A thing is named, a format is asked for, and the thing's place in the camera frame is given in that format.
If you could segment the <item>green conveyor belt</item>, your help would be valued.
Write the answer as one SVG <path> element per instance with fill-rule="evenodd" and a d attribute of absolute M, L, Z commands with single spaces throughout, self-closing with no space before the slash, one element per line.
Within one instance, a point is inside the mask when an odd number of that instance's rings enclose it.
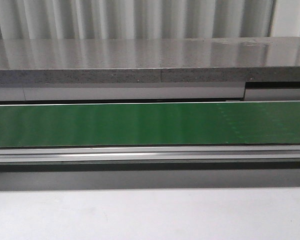
<path fill-rule="evenodd" d="M 300 101 L 0 105 L 0 148 L 300 144 Z"/>

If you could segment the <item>grey speckled stone countertop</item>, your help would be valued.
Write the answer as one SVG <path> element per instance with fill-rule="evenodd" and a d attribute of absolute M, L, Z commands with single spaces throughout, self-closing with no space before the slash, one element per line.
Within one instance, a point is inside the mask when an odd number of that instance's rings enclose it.
<path fill-rule="evenodd" d="M 0 84 L 300 82 L 300 37 L 0 39 Z"/>

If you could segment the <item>grey cabinet front panels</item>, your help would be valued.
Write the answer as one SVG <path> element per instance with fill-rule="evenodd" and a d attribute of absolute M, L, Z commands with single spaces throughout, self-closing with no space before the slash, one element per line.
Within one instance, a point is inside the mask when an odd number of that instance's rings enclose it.
<path fill-rule="evenodd" d="M 0 102 L 155 100 L 300 100 L 300 82 L 0 84 Z"/>

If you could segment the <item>white pleated curtain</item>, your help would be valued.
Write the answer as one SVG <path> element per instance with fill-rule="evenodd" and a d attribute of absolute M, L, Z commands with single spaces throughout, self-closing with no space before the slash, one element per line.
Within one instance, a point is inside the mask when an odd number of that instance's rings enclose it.
<path fill-rule="evenodd" d="M 300 37 L 300 0 L 0 0 L 0 39 Z"/>

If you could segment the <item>aluminium conveyor frame rail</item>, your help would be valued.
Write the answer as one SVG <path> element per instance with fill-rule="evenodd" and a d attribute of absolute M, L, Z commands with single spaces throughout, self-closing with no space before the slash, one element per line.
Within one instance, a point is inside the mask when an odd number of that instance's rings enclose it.
<path fill-rule="evenodd" d="M 300 145 L 0 148 L 0 163 L 136 161 L 163 163 L 300 162 Z"/>

